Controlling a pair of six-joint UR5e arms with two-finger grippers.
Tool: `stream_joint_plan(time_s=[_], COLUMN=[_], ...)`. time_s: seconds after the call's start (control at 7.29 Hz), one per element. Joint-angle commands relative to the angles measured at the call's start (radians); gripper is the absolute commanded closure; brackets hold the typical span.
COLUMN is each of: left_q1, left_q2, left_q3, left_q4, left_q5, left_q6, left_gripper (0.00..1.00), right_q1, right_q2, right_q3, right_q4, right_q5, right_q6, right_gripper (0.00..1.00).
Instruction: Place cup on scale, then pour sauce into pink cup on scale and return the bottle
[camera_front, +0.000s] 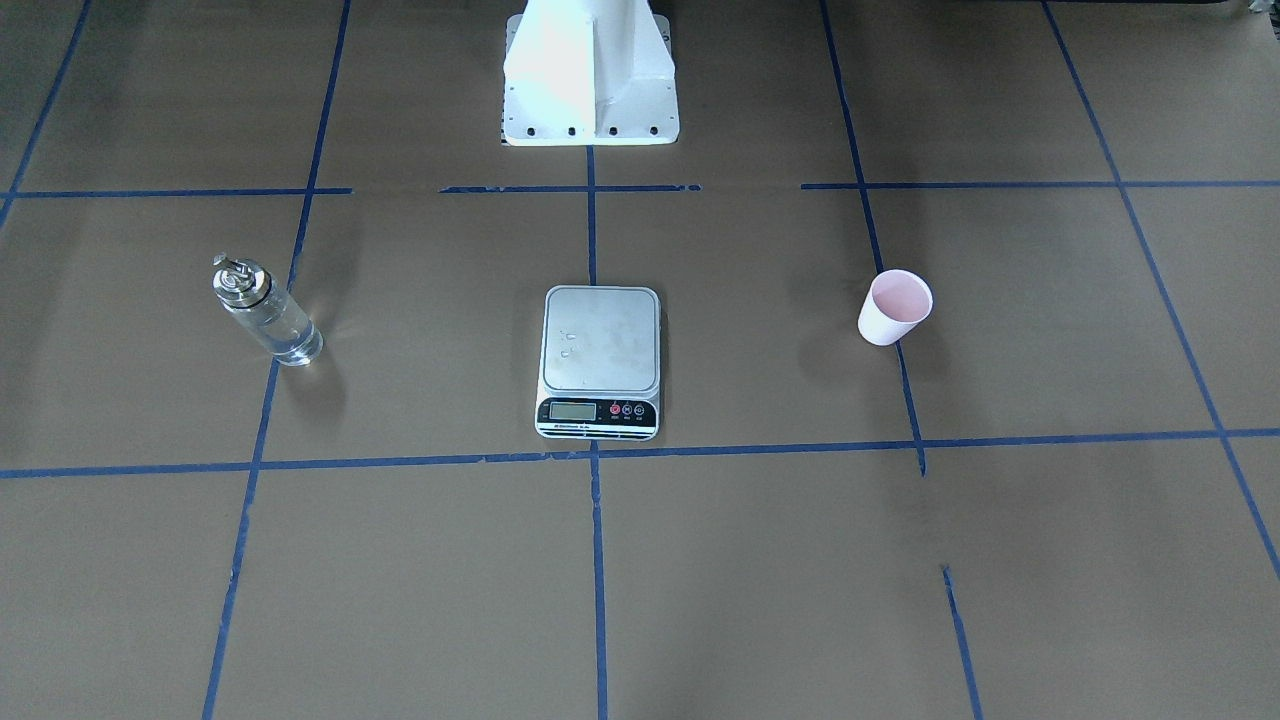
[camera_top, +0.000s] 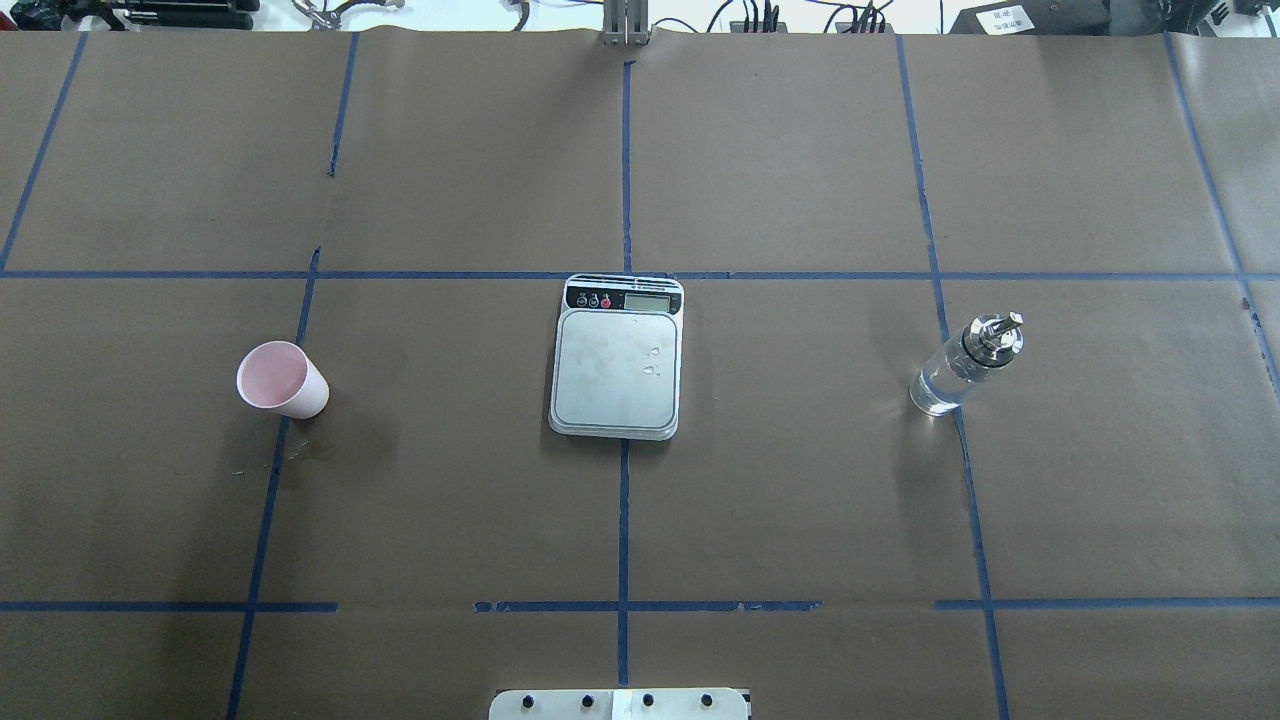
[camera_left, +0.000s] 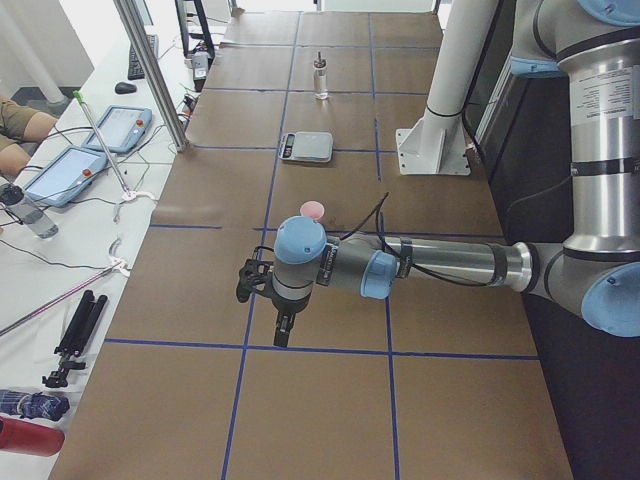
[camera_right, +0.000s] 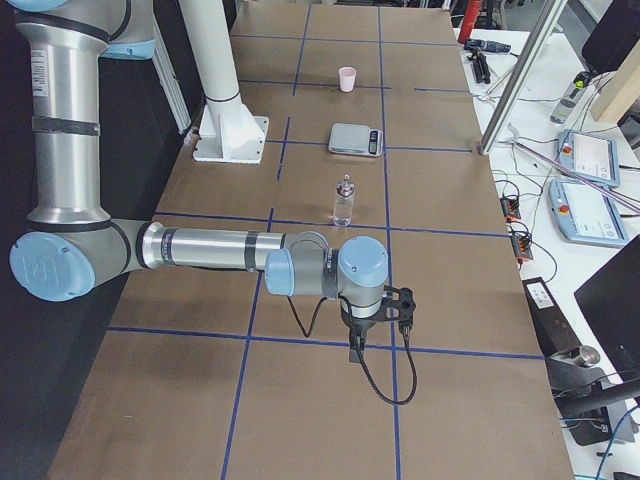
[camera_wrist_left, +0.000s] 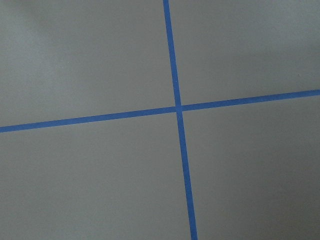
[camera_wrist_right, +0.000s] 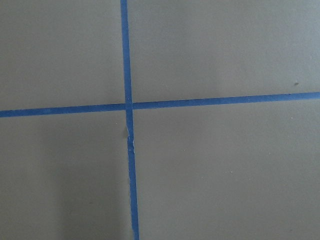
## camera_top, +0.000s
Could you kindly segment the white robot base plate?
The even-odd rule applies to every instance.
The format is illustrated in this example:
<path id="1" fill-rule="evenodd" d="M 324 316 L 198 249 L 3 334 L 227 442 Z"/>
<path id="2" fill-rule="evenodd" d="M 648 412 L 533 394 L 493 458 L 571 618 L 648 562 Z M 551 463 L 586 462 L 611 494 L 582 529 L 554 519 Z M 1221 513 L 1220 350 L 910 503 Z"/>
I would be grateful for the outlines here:
<path id="1" fill-rule="evenodd" d="M 751 719 L 748 691 L 730 687 L 512 689 L 489 719 Z"/>

